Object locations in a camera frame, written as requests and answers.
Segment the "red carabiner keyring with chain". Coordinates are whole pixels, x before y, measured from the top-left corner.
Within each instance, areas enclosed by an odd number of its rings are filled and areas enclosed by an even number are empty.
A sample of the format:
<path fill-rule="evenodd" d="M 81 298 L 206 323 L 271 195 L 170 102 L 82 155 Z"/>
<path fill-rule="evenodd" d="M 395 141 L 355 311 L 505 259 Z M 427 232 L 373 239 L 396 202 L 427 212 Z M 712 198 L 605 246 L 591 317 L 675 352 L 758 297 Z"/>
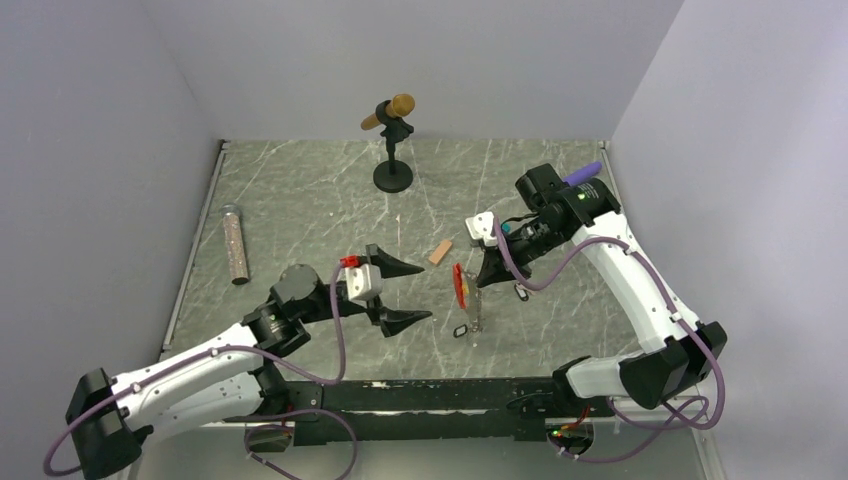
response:
<path fill-rule="evenodd" d="M 469 333 L 480 333 L 483 321 L 482 293 L 477 287 L 477 275 L 456 263 L 452 266 L 452 281 L 457 304 L 468 317 L 466 323 L 453 330 L 453 337 L 461 338 Z"/>

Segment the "black tagged key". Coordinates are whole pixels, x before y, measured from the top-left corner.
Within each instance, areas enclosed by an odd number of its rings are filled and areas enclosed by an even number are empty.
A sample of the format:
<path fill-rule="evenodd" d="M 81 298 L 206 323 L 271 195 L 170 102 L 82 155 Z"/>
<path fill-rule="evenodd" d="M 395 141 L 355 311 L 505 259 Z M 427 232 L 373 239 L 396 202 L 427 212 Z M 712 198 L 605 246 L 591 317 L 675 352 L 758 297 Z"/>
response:
<path fill-rule="evenodd" d="M 522 302 L 528 302 L 535 295 L 534 291 L 527 289 L 520 282 L 515 282 L 513 288 L 519 300 Z"/>

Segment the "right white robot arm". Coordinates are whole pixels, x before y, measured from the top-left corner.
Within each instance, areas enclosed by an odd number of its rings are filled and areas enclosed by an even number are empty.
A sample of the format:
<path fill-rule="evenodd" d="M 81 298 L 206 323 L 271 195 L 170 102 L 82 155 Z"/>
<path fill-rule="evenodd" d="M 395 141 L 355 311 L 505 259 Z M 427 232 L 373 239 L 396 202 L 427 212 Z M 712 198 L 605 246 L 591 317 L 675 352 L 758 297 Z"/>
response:
<path fill-rule="evenodd" d="M 553 372 L 553 406 L 568 416 L 601 397 L 654 409 L 714 372 L 727 342 L 723 327 L 702 322 L 655 269 L 600 170 L 593 162 L 562 176 L 548 163 L 536 166 L 515 183 L 529 212 L 514 218 L 513 228 L 505 230 L 491 211 L 465 220 L 484 252 L 477 287 L 516 281 L 541 291 L 553 281 L 532 282 L 531 263 L 570 242 L 568 258 L 582 254 L 591 262 L 630 321 L 636 353 L 582 357 Z"/>

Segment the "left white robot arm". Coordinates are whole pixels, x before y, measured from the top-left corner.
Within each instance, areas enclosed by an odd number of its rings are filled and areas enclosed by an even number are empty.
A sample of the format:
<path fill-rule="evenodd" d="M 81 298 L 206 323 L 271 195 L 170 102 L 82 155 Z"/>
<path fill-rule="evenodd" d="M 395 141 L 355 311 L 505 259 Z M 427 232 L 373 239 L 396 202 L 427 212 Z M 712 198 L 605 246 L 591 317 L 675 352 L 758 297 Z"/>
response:
<path fill-rule="evenodd" d="M 73 443 L 79 464 L 69 474 L 106 479 L 130 467 L 144 443 L 210 422 L 255 417 L 272 420 L 293 410 L 287 369 L 319 385 L 345 377 L 347 354 L 341 321 L 363 314 L 386 338 L 429 317 L 426 310 L 392 310 L 380 295 L 388 279 L 417 275 L 376 244 L 340 259 L 329 281 L 307 264 L 293 264 L 270 287 L 267 300 L 210 340 L 131 372 L 83 375 L 65 414 L 62 439 Z M 338 372 L 320 377 L 287 361 L 311 339 L 307 325 L 330 320 L 339 352 Z"/>

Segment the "peach block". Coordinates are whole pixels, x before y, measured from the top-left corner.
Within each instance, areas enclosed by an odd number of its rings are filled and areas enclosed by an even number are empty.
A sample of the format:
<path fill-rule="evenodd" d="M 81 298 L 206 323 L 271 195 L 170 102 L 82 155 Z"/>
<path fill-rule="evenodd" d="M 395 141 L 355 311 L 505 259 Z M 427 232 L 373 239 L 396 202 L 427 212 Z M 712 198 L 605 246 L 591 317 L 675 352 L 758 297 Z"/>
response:
<path fill-rule="evenodd" d="M 453 242 L 449 239 L 442 240 L 436 248 L 431 252 L 428 261 L 434 265 L 439 265 L 453 247 Z"/>

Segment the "black microphone stand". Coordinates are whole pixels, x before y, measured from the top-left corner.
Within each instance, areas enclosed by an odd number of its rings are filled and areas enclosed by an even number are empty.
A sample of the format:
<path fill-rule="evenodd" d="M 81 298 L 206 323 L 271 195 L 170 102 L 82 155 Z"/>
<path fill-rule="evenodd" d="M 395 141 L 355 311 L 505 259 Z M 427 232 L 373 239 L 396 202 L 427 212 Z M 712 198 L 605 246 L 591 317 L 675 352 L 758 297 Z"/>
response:
<path fill-rule="evenodd" d="M 390 106 L 391 101 L 385 100 L 375 109 L 376 119 L 383 126 L 380 136 L 385 141 L 388 159 L 375 167 L 373 182 L 385 193 L 399 193 L 411 186 L 413 172 L 408 164 L 396 159 L 396 145 L 406 140 L 414 127 L 402 117 L 391 116 L 387 110 Z"/>

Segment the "brown microphone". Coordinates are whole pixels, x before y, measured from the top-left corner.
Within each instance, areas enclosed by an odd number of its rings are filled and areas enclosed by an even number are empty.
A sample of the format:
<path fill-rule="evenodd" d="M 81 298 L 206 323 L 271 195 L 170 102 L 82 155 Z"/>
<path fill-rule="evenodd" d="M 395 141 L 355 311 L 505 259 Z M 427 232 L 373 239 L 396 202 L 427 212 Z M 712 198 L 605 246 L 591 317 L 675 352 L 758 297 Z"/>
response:
<path fill-rule="evenodd" d="M 378 104 L 374 112 L 361 121 L 360 128 L 363 131 L 368 131 L 384 124 L 386 118 L 392 120 L 404 118 L 415 109 L 415 106 L 416 101 L 411 94 L 397 94 L 393 98 Z"/>

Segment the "glitter tube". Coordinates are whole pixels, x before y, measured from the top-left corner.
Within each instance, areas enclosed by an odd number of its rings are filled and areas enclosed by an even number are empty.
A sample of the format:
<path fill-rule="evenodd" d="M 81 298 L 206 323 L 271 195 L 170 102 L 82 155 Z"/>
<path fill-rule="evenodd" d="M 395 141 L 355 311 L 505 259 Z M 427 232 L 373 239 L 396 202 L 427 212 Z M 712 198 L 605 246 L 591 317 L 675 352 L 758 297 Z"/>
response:
<path fill-rule="evenodd" d="M 241 210 L 236 204 L 228 203 L 222 206 L 221 216 L 230 281 L 234 285 L 244 285 L 250 281 L 250 274 L 241 226 Z"/>

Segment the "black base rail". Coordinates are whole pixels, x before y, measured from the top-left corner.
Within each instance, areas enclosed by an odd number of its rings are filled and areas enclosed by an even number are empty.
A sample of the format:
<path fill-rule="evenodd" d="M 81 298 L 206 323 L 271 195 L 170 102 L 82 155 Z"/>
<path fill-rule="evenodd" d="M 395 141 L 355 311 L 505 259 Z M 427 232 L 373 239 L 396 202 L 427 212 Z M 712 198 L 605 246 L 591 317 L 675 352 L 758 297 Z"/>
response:
<path fill-rule="evenodd" d="M 289 381 L 286 392 L 246 414 L 250 422 L 289 414 L 297 446 L 346 441 L 511 438 L 544 441 L 557 427 L 609 419 L 601 397 L 565 400 L 550 377 Z"/>

